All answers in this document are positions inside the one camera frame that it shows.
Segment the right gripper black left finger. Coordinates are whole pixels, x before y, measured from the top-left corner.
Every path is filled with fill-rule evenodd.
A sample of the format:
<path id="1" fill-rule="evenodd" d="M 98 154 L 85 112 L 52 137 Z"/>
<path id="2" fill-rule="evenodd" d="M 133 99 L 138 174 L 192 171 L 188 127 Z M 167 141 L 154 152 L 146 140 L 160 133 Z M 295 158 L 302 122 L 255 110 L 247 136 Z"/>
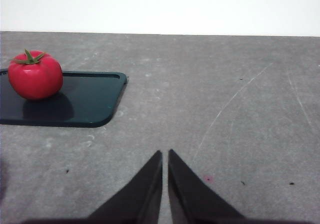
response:
<path id="1" fill-rule="evenodd" d="M 158 150 L 114 196 L 88 216 L 92 224 L 157 224 L 163 190 L 163 155 Z"/>

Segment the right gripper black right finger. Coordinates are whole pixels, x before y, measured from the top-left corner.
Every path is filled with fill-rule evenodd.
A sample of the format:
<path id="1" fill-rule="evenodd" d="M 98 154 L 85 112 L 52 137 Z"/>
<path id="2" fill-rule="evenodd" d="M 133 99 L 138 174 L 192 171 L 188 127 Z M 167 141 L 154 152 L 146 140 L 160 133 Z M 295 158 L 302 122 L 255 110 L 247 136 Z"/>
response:
<path id="1" fill-rule="evenodd" d="M 245 224 L 247 219 L 211 190 L 173 150 L 168 152 L 168 193 L 175 224 Z"/>

